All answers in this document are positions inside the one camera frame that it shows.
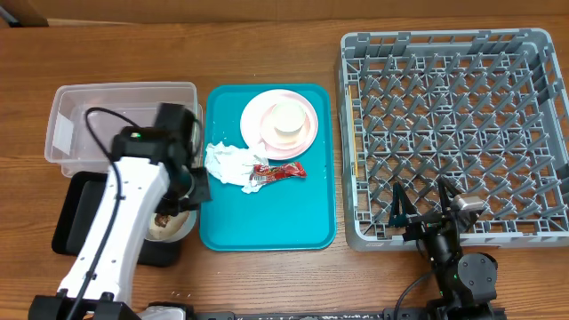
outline gray crate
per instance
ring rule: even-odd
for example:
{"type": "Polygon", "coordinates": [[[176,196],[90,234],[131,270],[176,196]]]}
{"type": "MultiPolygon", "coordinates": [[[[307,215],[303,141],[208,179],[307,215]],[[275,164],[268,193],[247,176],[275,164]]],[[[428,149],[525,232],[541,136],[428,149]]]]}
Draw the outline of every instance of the gray crate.
{"type": "Polygon", "coordinates": [[[387,228],[393,183],[438,211],[440,175],[485,200],[463,245],[569,245],[569,104],[546,31],[349,33],[336,71],[353,249],[414,250],[387,228]]]}

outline wooden table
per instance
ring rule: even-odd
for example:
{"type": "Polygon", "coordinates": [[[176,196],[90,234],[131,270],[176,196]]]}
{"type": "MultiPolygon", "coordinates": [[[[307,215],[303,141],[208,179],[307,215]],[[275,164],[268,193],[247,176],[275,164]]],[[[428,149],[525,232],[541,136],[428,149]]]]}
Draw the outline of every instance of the wooden table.
{"type": "MultiPolygon", "coordinates": [[[[131,81],[191,81],[202,106],[221,84],[321,84],[333,101],[338,199],[338,236],[318,252],[218,253],[193,232],[174,267],[137,268],[136,309],[155,300],[238,313],[394,306],[429,266],[417,252],[362,253],[346,245],[333,78],[341,36],[520,27],[547,29],[569,75],[567,16],[0,30],[0,318],[25,318],[34,295],[54,294],[75,259],[50,247],[69,183],[43,155],[55,91],[64,84],[131,81]]],[[[507,308],[510,318],[569,317],[569,247],[485,250],[500,263],[495,306],[507,308]]],[[[422,306],[436,296],[431,280],[409,294],[405,305],[422,306]]]]}

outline pink plate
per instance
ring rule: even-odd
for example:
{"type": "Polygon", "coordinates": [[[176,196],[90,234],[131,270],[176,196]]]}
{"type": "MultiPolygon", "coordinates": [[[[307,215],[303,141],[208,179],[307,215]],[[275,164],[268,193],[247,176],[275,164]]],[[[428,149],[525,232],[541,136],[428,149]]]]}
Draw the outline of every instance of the pink plate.
{"type": "Polygon", "coordinates": [[[241,135],[249,148],[264,142],[260,136],[261,119],[267,113],[267,110],[276,105],[280,100],[290,99],[299,102],[305,109],[307,117],[309,117],[310,128],[306,139],[296,148],[282,150],[266,144],[267,157],[273,160],[286,160],[296,157],[306,151],[318,132],[318,118],[314,107],[308,100],[296,92],[283,89],[269,90],[255,96],[241,114],[241,135]]]}
{"type": "Polygon", "coordinates": [[[265,140],[265,142],[267,142],[267,144],[277,149],[289,150],[297,148],[304,143],[304,140],[309,136],[310,117],[306,116],[304,118],[304,124],[297,134],[292,136],[281,135],[275,130],[274,119],[270,114],[274,107],[275,106],[268,108],[260,119],[260,136],[265,140]]]}

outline white label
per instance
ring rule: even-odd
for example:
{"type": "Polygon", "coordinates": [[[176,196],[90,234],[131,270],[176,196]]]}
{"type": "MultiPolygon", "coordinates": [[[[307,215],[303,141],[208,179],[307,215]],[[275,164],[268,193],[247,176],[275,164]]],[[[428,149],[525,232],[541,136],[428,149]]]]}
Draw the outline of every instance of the white label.
{"type": "Polygon", "coordinates": [[[65,116],[62,116],[61,113],[58,113],[55,120],[55,132],[53,133],[53,146],[69,156],[72,138],[73,123],[65,116]]]}

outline white cloth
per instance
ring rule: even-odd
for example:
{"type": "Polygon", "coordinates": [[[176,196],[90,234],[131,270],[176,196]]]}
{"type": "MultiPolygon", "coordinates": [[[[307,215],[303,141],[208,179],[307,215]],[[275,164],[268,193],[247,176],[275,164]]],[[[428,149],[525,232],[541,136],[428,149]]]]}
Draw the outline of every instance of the white cloth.
{"type": "Polygon", "coordinates": [[[259,191],[255,181],[249,181],[253,166],[268,164],[265,144],[241,149],[235,146],[224,146],[223,142],[216,146],[208,144],[205,148],[205,168],[213,177],[222,183],[243,186],[241,191],[246,194],[259,191]]]}

